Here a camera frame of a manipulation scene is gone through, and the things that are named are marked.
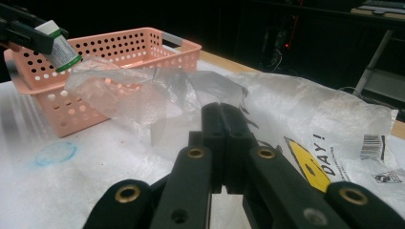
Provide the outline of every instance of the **basket handle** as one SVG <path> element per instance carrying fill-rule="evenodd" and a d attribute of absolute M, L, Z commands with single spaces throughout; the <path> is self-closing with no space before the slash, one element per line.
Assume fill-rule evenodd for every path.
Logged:
<path fill-rule="evenodd" d="M 178 45 L 178 46 L 182 45 L 182 38 L 178 37 L 176 35 L 173 35 L 171 33 L 163 31 L 161 33 L 161 38 L 163 38 L 163 40 L 169 41 L 175 45 Z"/>

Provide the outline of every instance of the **blue marker stain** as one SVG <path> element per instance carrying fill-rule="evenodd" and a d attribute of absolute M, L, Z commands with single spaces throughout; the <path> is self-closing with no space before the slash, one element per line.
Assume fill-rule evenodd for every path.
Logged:
<path fill-rule="evenodd" d="M 35 158 L 35 164 L 48 166 L 62 163 L 74 157 L 77 147 L 71 142 L 56 142 L 44 147 Z"/>

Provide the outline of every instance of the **barcode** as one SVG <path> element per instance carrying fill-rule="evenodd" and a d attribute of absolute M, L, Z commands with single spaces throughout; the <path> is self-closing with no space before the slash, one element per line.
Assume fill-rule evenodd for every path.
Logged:
<path fill-rule="evenodd" d="M 364 135 L 363 147 L 360 158 L 384 160 L 385 136 L 384 135 Z"/>

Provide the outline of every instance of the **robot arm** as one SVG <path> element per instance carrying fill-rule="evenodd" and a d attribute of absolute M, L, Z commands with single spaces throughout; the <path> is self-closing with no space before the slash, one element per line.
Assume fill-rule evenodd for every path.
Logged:
<path fill-rule="evenodd" d="M 22 47 L 50 54 L 53 49 L 53 38 L 37 31 L 35 27 L 46 21 L 27 12 L 27 10 L 0 3 L 0 44 L 18 52 Z M 68 32 L 61 29 L 62 35 Z"/>

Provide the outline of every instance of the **pink plastic basket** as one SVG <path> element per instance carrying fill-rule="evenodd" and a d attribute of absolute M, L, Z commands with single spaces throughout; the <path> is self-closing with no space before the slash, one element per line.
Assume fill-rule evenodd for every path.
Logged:
<path fill-rule="evenodd" d="M 122 68 L 168 67 L 194 72 L 201 50 L 196 43 L 153 28 L 110 32 L 68 41 L 82 56 L 100 56 Z M 108 119 L 81 98 L 64 90 L 71 69 L 56 73 L 44 55 L 25 48 L 20 52 L 6 50 L 4 55 L 17 91 L 35 98 L 59 137 Z"/>

